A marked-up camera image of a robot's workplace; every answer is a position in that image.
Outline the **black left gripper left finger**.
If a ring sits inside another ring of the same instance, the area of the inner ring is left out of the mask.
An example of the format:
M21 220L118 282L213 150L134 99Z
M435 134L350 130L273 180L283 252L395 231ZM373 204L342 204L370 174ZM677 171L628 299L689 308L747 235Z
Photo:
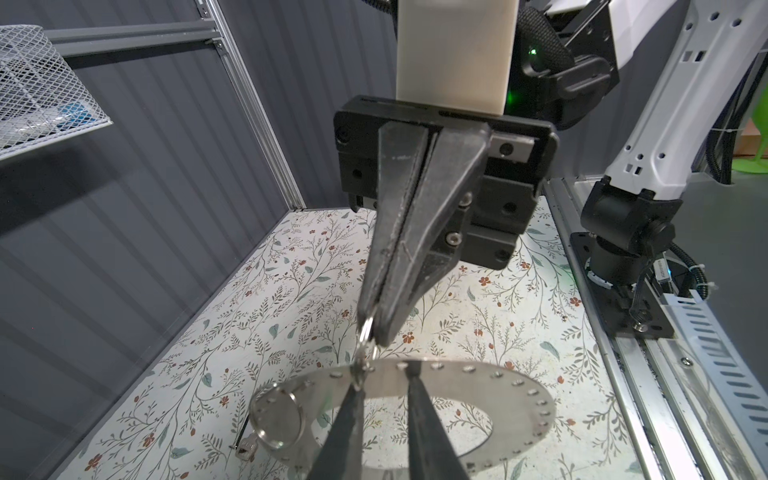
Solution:
M308 480L362 477L365 392L352 384L307 476Z

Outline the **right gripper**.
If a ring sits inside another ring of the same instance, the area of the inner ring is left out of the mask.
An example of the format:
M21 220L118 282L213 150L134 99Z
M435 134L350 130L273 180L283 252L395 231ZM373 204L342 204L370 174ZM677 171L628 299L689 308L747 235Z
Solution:
M388 346L461 249L463 262L507 267L558 137L545 121L368 96L344 104L333 126L350 207L377 207L358 317ZM461 232L462 245L446 241Z

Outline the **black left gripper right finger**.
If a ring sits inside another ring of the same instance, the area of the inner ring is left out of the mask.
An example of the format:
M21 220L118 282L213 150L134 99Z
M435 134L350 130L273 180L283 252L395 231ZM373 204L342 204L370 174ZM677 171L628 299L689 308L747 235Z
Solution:
M408 460L414 480L468 480L431 398L417 377L408 379Z

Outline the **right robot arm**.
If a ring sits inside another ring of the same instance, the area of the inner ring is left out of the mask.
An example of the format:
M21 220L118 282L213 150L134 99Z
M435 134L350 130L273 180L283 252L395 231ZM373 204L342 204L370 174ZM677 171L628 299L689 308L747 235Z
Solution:
M397 41L391 99L334 117L341 184L376 224L357 306L393 342L458 263L505 268L562 131L607 149L570 237L610 335L673 328L649 290L702 147L725 126L758 49L763 1L380 1ZM593 126L584 130L583 120Z

